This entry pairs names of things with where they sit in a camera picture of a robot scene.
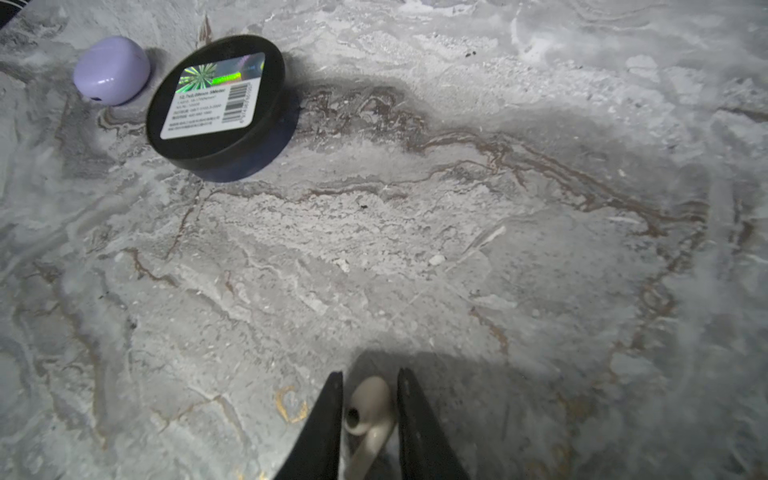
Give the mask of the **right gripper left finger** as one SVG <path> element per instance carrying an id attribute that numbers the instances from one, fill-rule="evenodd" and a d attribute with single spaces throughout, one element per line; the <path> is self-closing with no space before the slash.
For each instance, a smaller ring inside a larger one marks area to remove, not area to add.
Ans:
<path id="1" fill-rule="evenodd" d="M 338 478 L 343 402 L 343 373 L 335 371 L 327 377 L 276 480 Z"/>

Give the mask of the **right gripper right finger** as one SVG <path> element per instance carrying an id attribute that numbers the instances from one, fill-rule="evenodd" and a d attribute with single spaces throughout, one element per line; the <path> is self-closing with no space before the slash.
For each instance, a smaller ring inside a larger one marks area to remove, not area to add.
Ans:
<path id="1" fill-rule="evenodd" d="M 396 408 L 403 479 L 469 479 L 410 368 L 398 372 Z"/>

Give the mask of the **beige earbud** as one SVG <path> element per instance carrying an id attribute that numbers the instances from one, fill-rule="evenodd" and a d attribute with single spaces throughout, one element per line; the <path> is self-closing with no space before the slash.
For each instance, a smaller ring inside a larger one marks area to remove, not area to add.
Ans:
<path id="1" fill-rule="evenodd" d="M 346 479 L 364 479 L 388 442 L 396 414 L 388 383 L 380 376 L 363 380 L 351 395 L 344 418 L 345 430 L 362 440 L 347 463 Z"/>

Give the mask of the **purple earbud charging case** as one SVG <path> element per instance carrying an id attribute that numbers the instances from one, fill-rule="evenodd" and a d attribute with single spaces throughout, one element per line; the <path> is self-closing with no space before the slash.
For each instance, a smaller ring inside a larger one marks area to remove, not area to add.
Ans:
<path id="1" fill-rule="evenodd" d="M 124 36 L 105 38 L 83 53 L 73 71 L 77 90 L 90 100 L 121 105 L 143 89 L 151 63 L 145 50 Z"/>

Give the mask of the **black round digital timer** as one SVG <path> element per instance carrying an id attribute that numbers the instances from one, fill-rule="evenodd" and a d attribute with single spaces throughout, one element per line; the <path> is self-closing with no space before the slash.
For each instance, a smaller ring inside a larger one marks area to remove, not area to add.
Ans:
<path id="1" fill-rule="evenodd" d="M 271 41 L 235 35 L 176 65 L 155 92 L 146 135 L 156 153 L 216 183 L 247 178 L 291 140 L 300 100 Z"/>

